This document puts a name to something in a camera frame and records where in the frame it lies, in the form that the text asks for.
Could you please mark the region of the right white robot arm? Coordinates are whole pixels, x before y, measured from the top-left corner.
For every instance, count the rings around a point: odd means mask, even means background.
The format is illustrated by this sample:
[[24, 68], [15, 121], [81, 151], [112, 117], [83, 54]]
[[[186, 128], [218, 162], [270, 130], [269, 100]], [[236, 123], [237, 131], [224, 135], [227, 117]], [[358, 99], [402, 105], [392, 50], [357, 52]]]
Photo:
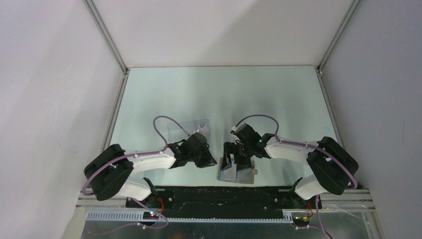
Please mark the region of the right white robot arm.
[[319, 194], [341, 195], [347, 188], [358, 187], [356, 160], [333, 138], [317, 141], [281, 139], [274, 133], [260, 135], [243, 124], [231, 131], [233, 142], [225, 142], [220, 164], [220, 180], [239, 183], [243, 174], [255, 169], [252, 158], [287, 159], [310, 167], [312, 174], [298, 179], [291, 188], [289, 200], [295, 208], [304, 207]]

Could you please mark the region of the clear plastic card box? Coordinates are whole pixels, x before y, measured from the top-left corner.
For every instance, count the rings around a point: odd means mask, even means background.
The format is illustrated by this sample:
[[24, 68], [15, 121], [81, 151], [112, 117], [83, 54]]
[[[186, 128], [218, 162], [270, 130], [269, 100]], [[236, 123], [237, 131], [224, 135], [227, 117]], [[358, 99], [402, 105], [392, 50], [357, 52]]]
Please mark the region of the clear plastic card box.
[[[210, 123], [209, 123], [208, 119], [180, 122], [179, 125], [181, 127], [179, 127], [174, 122], [169, 123], [167, 125], [168, 141], [169, 142], [175, 142], [175, 141], [179, 141], [179, 140], [188, 138], [188, 135], [197, 131], [197, 125], [201, 122], [207, 122], [209, 124], [209, 127], [210, 127]], [[207, 140], [210, 140], [210, 137], [211, 137], [211, 133], [209, 135], [205, 136], [205, 138]]]

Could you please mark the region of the grey felt card holder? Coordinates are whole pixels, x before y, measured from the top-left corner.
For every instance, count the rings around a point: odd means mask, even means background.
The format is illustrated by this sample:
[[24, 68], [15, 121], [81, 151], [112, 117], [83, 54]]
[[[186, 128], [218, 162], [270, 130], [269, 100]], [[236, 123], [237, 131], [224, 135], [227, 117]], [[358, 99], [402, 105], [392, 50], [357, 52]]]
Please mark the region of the grey felt card holder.
[[251, 167], [247, 167], [246, 169], [237, 169], [237, 165], [235, 163], [228, 164], [222, 159], [218, 170], [217, 180], [252, 185], [254, 184], [257, 172], [254, 160], [251, 161]]

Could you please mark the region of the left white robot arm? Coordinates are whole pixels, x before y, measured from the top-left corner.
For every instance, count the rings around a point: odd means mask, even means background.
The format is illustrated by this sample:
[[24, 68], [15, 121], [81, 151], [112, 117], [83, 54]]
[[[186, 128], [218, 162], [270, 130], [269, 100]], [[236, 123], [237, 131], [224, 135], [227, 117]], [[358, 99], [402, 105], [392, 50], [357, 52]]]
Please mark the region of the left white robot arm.
[[95, 196], [98, 201], [122, 196], [152, 207], [157, 202], [155, 186], [150, 179], [136, 179], [133, 175], [154, 169], [183, 167], [189, 162], [197, 168], [214, 166], [217, 162], [209, 147], [206, 137], [199, 132], [153, 152], [128, 153], [119, 144], [113, 144], [84, 168], [87, 182], [82, 193]]

